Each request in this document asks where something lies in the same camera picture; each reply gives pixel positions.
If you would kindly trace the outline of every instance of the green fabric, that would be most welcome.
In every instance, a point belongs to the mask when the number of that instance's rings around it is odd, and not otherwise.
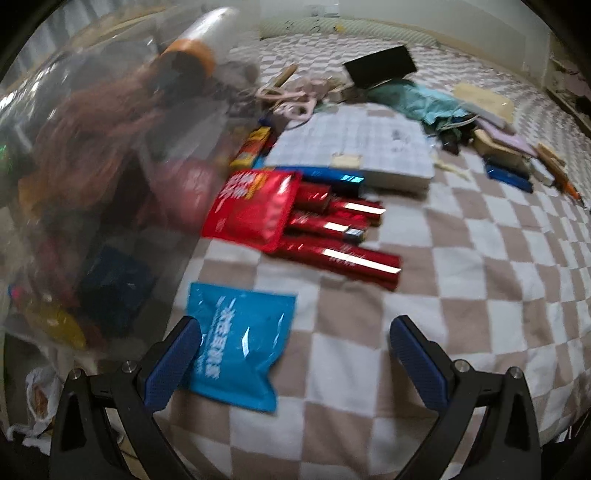
[[[411,120],[419,120],[427,125],[470,114],[460,107],[454,97],[410,80],[390,80],[368,90],[367,98],[370,102],[389,106]]]

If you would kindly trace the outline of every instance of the checkered bedsheet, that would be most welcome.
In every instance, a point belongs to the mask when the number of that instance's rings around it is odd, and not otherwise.
[[[324,74],[384,40],[295,35],[262,42],[264,78],[297,61]],[[563,153],[579,188],[591,193],[589,140],[546,95],[455,51],[412,47],[428,86],[465,81],[517,106],[517,129]],[[471,150],[442,159],[469,180],[437,171],[426,200],[384,196],[383,225],[365,246],[399,254],[396,292],[239,245],[202,239],[175,300],[171,329],[192,281],[297,293],[297,311],[271,382],[275,415],[176,392],[159,422],[189,465],[207,478],[393,478],[434,423],[400,364],[387,330],[408,314],[425,336],[475,368],[525,371],[543,442],[591,400],[590,217],[539,183],[534,194],[491,181]],[[461,468],[478,410],[446,475]]]

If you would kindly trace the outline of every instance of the shiny red packaging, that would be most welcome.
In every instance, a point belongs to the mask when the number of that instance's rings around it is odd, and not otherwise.
[[[367,230],[370,226],[367,217],[361,215],[360,213],[350,213],[346,210],[335,210],[333,213],[330,214],[330,216],[345,220],[349,223],[351,228]]]
[[[203,237],[228,240],[263,252],[275,251],[300,180],[301,175],[294,172],[235,173],[213,202],[203,225]]]
[[[298,210],[324,213],[331,199],[330,187],[303,181],[300,183],[295,199],[294,207]]]
[[[373,226],[381,225],[382,215],[386,209],[381,202],[370,202],[363,199],[344,199],[333,197],[327,209],[327,213],[334,215],[337,212],[347,212],[352,215],[363,215]]]
[[[284,235],[275,255],[377,283],[389,290],[398,285],[402,270],[402,258],[397,255],[313,236]]]
[[[315,215],[309,212],[291,212],[287,229],[296,232],[313,233],[358,245],[365,240],[366,228],[351,226],[344,218]]]

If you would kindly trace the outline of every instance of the bottle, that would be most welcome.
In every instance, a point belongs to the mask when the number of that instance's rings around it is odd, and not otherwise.
[[[17,310],[33,329],[40,329],[56,342],[77,350],[86,350],[86,338],[80,326],[67,311],[53,301],[37,300],[24,288],[11,285],[8,295]]]

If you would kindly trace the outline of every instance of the red tube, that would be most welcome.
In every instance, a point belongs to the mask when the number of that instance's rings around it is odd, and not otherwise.
[[[344,218],[320,216],[308,212],[291,212],[287,228],[303,233],[313,233],[326,238],[359,245],[365,240],[366,228],[359,229]]]
[[[402,269],[397,255],[354,247],[339,240],[284,235],[275,255],[394,290]]]
[[[345,210],[335,210],[330,214],[331,217],[345,220],[351,228],[358,228],[359,230],[367,230],[369,228],[369,220],[360,213],[349,213]]]
[[[329,203],[327,213],[334,215],[336,212],[348,212],[363,215],[373,226],[377,226],[382,223],[382,215],[385,211],[381,202],[334,197]]]
[[[324,213],[330,202],[330,187],[303,181],[295,196],[294,208],[306,212]]]

